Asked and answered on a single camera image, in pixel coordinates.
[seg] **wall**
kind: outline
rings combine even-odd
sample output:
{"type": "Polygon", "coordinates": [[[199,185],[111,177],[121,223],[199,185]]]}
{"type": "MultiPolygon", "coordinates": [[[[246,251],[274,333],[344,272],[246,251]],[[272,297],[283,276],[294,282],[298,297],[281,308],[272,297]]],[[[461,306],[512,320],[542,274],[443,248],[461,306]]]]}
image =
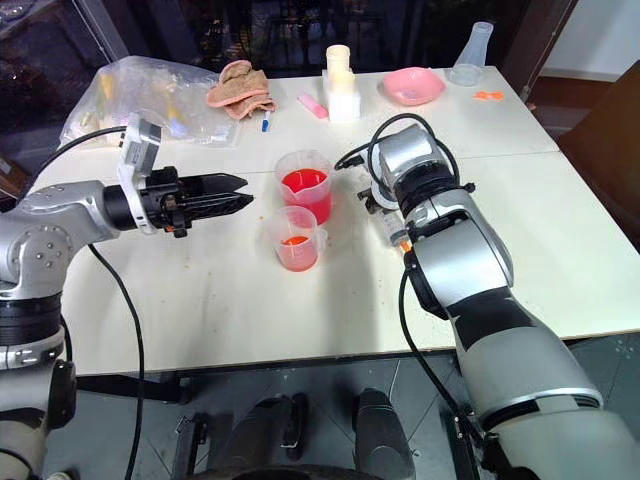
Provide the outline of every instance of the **wall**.
{"type": "Polygon", "coordinates": [[[541,75],[615,81],[640,59],[640,0],[579,0],[541,75]]]}

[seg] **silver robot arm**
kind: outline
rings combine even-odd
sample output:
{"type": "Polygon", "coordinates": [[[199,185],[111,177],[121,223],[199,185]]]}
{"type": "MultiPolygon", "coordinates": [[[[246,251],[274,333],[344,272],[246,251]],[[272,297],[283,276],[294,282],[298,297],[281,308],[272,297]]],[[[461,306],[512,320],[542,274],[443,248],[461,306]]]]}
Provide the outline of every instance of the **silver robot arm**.
{"type": "Polygon", "coordinates": [[[0,214],[0,479],[38,475],[48,432],[73,417],[75,368],[58,357],[61,296],[75,254],[136,228],[184,237],[193,220],[253,200],[235,191],[246,181],[232,175],[152,170],[160,128],[140,118],[132,117],[123,140],[120,185],[54,185],[0,214]]]}
{"type": "Polygon", "coordinates": [[[499,478],[631,479],[640,449],[566,346],[511,294],[507,248],[434,139],[417,125],[380,143],[383,181],[413,249],[421,306],[453,326],[462,375],[499,478]]]}

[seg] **blue pen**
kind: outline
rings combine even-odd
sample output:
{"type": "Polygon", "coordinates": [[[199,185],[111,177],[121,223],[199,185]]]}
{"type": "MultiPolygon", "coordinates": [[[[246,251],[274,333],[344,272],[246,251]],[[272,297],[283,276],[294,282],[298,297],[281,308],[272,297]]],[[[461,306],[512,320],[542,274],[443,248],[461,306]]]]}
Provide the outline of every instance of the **blue pen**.
{"type": "Polygon", "coordinates": [[[264,112],[262,117],[262,131],[269,131],[269,125],[271,124],[271,112],[269,110],[264,112]]]}

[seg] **white table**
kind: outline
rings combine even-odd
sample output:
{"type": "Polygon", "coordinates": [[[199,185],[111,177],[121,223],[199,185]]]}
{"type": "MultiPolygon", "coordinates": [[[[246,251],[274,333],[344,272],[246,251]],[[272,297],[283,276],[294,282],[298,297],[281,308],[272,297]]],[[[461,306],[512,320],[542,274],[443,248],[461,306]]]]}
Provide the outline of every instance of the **white table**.
{"type": "MultiPolygon", "coordinates": [[[[245,191],[256,200],[233,216],[197,222],[186,239],[134,231],[99,245],[139,310],[149,370],[407,351],[397,313],[401,254],[387,246],[355,197],[367,185],[361,168],[335,177],[329,246],[313,269],[284,270],[264,232],[265,219],[280,206],[270,171],[282,154],[315,148],[335,160],[405,110],[374,100],[376,79],[379,74],[358,77],[368,90],[357,127],[319,123],[290,101],[315,80],[286,79],[271,82],[282,108],[269,133],[258,133],[256,118],[246,122],[233,150],[161,147],[158,166],[176,165],[181,175],[243,173],[245,191]],[[367,115],[373,104],[383,113],[367,115]]],[[[562,337],[637,330],[640,257],[499,74],[490,69],[486,82],[482,89],[502,90],[506,100],[467,105],[467,93],[449,87],[448,97],[411,110],[424,114],[449,144],[463,181],[476,183],[474,199],[511,251],[515,295],[562,337]],[[476,111],[481,108],[484,122],[476,111]],[[478,129],[465,121],[465,109],[476,112],[478,129]]],[[[94,178],[115,183],[116,155],[113,148],[72,151],[38,185],[94,178]]],[[[453,346],[449,324],[424,313],[411,289],[406,304],[419,347],[453,346]]],[[[79,374],[137,368],[126,305],[86,250],[69,270],[63,311],[79,374]]]]}

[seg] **clear plastic bag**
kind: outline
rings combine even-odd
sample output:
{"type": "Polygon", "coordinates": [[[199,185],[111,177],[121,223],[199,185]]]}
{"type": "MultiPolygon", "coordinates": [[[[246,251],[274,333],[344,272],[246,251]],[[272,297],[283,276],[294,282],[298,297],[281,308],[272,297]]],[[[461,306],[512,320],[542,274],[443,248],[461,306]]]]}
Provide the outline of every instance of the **clear plastic bag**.
{"type": "Polygon", "coordinates": [[[160,125],[163,140],[233,146],[239,122],[206,104],[207,92],[217,81],[217,73],[190,65],[138,56],[123,58],[98,70],[67,118],[60,142],[126,125],[133,112],[160,125]]]}

